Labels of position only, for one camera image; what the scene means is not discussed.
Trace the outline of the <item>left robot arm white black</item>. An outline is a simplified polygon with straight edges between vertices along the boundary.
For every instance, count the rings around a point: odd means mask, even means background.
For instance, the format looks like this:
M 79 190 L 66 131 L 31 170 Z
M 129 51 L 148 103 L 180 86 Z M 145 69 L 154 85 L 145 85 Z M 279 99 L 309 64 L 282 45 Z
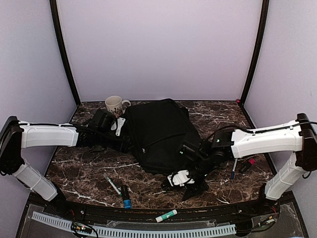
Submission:
M 10 116 L 0 131 L 0 174 L 12 175 L 31 191 L 51 202 L 59 216 L 66 216 L 70 206 L 63 193 L 21 156 L 30 147 L 94 147 L 117 145 L 123 150 L 127 138 L 122 134 L 127 120 L 106 110 L 97 110 L 84 124 L 31 123 Z

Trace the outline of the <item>black student bag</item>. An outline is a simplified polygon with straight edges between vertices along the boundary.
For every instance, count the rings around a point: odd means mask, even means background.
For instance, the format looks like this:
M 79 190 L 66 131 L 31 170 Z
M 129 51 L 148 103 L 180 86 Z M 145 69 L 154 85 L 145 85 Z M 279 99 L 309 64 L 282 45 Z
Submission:
M 130 106 L 124 113 L 126 129 L 133 144 L 131 153 L 144 171 L 168 175 L 193 161 L 179 153 L 186 136 L 199 133 L 186 108 L 172 99 Z

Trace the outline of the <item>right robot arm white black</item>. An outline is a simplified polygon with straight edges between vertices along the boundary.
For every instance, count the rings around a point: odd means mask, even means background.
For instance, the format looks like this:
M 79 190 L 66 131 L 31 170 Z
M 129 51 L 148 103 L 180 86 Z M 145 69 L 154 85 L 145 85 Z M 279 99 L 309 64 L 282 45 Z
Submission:
M 305 113 L 296 120 L 258 128 L 244 129 L 225 126 L 201 140 L 186 135 L 179 154 L 194 160 L 194 165 L 167 177 L 171 186 L 185 186 L 189 193 L 196 193 L 204 177 L 219 164 L 239 158 L 278 151 L 290 151 L 291 156 L 277 174 L 261 187 L 259 200 L 253 203 L 253 211 L 263 215 L 282 194 L 306 172 L 317 169 L 317 133 Z

